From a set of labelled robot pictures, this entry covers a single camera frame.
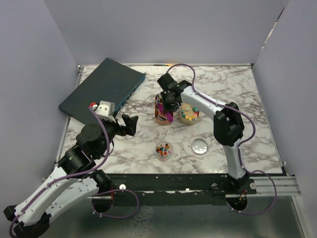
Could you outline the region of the purple plastic scoop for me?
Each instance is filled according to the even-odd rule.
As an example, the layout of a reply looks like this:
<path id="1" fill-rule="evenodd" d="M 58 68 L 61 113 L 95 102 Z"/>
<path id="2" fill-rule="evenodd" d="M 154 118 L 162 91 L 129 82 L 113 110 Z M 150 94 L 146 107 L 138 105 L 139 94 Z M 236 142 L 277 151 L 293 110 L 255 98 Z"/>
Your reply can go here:
<path id="1" fill-rule="evenodd" d="M 168 122 L 173 122 L 173 113 L 171 113 L 171 112 L 165 112 L 165 111 L 163 110 L 162 104 L 158 104 L 158 109 L 159 109 L 160 113 L 161 113 L 163 116 L 166 117 L 166 119 L 167 119 Z"/>

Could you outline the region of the pink tray of lollipops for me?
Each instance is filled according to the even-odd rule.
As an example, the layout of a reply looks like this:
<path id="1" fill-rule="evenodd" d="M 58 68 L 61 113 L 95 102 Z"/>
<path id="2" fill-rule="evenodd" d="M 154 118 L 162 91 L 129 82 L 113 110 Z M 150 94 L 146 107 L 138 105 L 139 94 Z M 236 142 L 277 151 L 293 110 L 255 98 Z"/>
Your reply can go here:
<path id="1" fill-rule="evenodd" d="M 168 122 L 166 117 L 163 116 L 159 109 L 158 109 L 158 104 L 162 104 L 163 106 L 163 103 L 162 103 L 162 96 L 161 96 L 161 93 L 158 93 L 156 96 L 155 96 L 155 122 L 157 124 L 160 124 L 160 125 L 168 125 L 168 124 L 171 124 L 172 122 Z"/>

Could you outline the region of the beige tray of star candies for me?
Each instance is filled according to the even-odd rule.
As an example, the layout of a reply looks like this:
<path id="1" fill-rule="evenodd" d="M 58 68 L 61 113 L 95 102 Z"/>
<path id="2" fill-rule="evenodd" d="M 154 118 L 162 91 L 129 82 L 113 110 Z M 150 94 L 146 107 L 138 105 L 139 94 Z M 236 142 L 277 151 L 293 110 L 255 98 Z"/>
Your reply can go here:
<path id="1" fill-rule="evenodd" d="M 200 111 L 189 104 L 182 103 L 180 120 L 185 124 L 196 124 L 200 118 Z"/>

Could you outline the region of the silver round jar lid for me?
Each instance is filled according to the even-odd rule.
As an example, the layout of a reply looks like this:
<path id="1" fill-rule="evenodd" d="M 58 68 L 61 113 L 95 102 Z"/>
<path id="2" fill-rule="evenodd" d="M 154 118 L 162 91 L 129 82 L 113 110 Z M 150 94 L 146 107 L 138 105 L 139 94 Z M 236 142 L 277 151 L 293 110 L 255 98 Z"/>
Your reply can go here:
<path id="1" fill-rule="evenodd" d="M 191 144 L 193 152 L 199 155 L 205 154 L 208 151 L 208 147 L 207 142 L 201 138 L 195 139 Z"/>

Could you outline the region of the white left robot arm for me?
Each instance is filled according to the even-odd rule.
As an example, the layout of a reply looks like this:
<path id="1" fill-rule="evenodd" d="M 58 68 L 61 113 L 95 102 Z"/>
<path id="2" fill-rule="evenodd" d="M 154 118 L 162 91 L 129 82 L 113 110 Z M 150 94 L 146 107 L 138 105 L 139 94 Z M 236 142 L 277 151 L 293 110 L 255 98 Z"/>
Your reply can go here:
<path id="1" fill-rule="evenodd" d="M 53 219 L 80 200 L 118 192 L 95 161 L 107 160 L 115 136 L 134 136 L 139 118 L 122 115 L 125 124 L 120 125 L 117 119 L 94 116 L 98 123 L 81 129 L 76 144 L 65 152 L 45 182 L 19 205 L 4 209 L 11 221 L 10 237 L 39 238 Z"/>

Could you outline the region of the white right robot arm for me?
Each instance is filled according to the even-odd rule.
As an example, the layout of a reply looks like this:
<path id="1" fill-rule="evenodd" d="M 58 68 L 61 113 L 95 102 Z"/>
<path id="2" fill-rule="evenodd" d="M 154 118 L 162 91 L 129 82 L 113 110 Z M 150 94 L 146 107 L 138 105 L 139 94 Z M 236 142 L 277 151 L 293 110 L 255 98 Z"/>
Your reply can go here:
<path id="1" fill-rule="evenodd" d="M 162 108 L 164 112 L 175 112 L 181 103 L 189 104 L 203 112 L 213 121 L 213 135 L 220 143 L 226 155 L 228 175 L 232 178 L 227 182 L 228 190 L 238 194 L 245 189 L 242 179 L 246 171 L 242 168 L 238 152 L 238 143 L 245 129 L 240 111 L 235 103 L 219 103 L 208 95 L 196 91 L 193 85 L 183 80 L 175 81 L 169 73 L 157 80 L 162 89 Z"/>

